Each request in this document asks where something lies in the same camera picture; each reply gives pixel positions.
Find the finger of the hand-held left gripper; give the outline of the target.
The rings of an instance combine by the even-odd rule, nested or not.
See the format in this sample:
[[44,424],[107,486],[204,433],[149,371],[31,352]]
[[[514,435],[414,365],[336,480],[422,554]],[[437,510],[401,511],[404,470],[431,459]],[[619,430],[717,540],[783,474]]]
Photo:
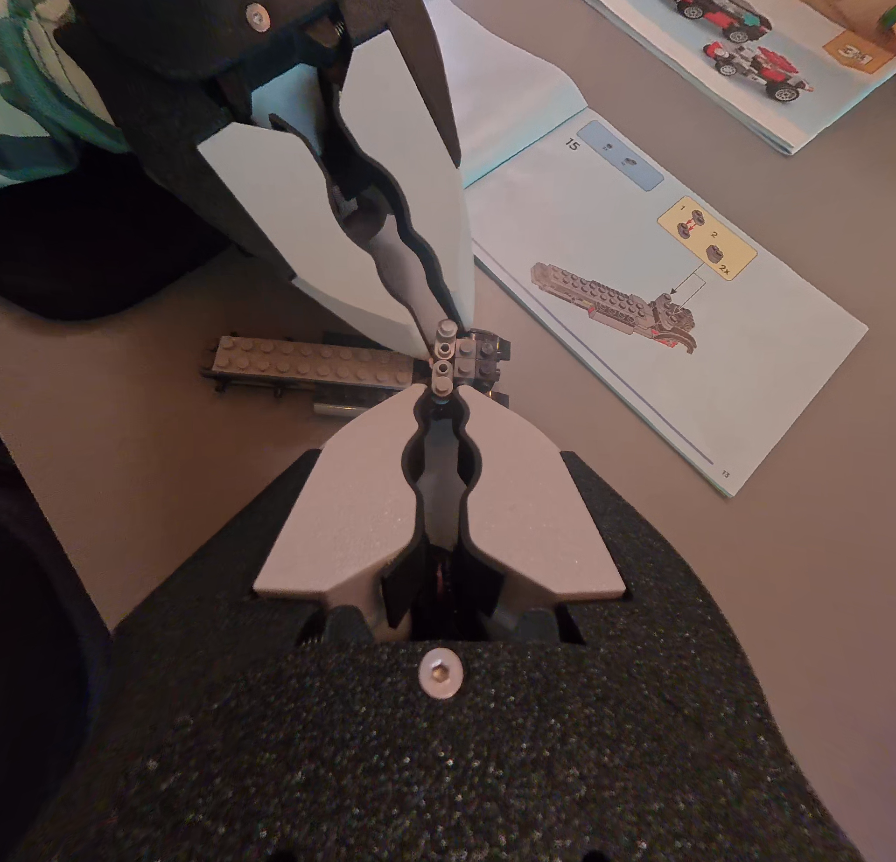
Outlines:
[[475,263],[462,177],[391,33],[354,48],[337,111],[435,301],[470,329]]
[[306,138],[232,122],[197,150],[291,268],[298,289],[395,352],[428,352],[411,308],[340,225],[330,176]]

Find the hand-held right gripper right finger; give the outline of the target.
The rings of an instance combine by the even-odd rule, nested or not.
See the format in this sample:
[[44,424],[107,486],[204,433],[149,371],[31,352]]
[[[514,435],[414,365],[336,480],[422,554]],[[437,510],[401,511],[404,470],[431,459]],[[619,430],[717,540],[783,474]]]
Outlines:
[[559,448],[472,386],[456,397],[464,587],[493,625],[626,587]]

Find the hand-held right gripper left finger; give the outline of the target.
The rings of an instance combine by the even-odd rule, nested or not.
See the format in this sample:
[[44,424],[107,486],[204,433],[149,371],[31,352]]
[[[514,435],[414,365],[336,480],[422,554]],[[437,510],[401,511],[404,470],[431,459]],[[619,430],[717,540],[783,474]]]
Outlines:
[[324,444],[255,579],[258,595],[357,607],[371,628],[410,627],[424,576],[415,408],[426,391],[413,384]]

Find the grey toy brick model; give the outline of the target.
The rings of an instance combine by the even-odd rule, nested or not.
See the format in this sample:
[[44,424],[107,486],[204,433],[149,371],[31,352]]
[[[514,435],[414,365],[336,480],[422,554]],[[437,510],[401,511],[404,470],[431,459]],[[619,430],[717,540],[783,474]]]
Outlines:
[[435,404],[472,386],[507,407],[497,384],[510,358],[511,344],[498,334],[441,319],[421,360],[349,334],[326,333],[322,342],[227,334],[205,353],[199,371],[218,393],[231,386],[266,388],[275,398],[302,391],[311,394],[315,412],[349,419],[413,385],[424,386]]

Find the person's left forearm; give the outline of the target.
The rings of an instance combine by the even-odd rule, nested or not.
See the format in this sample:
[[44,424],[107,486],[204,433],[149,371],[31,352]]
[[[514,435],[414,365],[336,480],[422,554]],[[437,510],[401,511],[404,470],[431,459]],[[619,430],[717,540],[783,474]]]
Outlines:
[[69,0],[1,0],[1,187],[71,172],[84,146],[128,153],[97,89],[56,39]]

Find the grey desk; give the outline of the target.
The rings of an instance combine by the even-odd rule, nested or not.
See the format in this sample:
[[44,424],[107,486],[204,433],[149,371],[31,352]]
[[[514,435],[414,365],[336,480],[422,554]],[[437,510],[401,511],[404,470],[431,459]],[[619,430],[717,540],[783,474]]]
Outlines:
[[[894,860],[894,80],[786,156],[582,0],[452,0],[553,62],[588,105],[868,326],[725,499],[487,274],[511,408],[670,541],[742,644],[803,773],[866,860]],[[332,321],[223,254],[113,318],[2,302],[2,436],[108,626],[337,421],[299,394],[216,395],[229,331]]]

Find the black mesh cushion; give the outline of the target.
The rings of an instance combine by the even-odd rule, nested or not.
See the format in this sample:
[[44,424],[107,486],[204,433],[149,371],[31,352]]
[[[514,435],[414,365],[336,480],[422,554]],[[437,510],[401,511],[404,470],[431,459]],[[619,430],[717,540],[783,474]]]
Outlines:
[[1,297],[44,319],[117,314],[230,245],[131,153],[89,146],[73,171],[1,192]]

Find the instruction booklet with car cover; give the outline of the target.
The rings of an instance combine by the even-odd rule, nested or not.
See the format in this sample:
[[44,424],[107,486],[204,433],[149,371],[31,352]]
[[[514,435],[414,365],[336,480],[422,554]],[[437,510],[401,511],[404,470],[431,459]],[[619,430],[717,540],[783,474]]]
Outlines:
[[583,0],[778,151],[895,75],[895,0]]

